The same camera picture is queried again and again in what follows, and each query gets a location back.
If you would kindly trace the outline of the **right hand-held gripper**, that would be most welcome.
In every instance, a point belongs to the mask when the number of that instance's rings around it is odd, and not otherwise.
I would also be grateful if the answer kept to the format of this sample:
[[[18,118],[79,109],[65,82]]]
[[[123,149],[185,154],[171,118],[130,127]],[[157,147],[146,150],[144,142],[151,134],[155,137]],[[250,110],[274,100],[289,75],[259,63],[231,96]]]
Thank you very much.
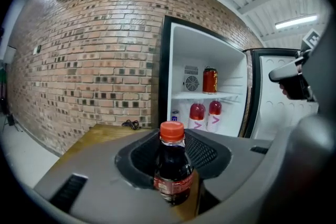
[[[301,63],[292,61],[269,73],[291,100],[318,102],[320,113],[335,117],[335,21],[320,36],[311,29],[302,39]]]

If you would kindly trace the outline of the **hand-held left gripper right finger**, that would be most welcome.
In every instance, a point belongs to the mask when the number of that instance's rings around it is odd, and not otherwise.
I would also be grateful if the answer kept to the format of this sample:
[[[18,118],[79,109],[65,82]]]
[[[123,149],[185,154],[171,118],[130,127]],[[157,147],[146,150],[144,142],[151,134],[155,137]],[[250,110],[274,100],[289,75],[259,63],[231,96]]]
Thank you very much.
[[[335,122],[313,115],[280,131],[258,164],[237,155],[205,182],[219,201],[194,223],[332,223]]]

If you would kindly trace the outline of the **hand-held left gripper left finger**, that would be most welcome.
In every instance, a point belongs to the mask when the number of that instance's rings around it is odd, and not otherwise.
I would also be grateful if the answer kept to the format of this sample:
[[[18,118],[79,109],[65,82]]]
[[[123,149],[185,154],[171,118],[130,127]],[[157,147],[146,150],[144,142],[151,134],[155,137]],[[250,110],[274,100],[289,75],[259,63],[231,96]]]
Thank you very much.
[[[180,223],[154,189],[156,130],[81,149],[57,163],[34,190],[70,220],[85,223]]]

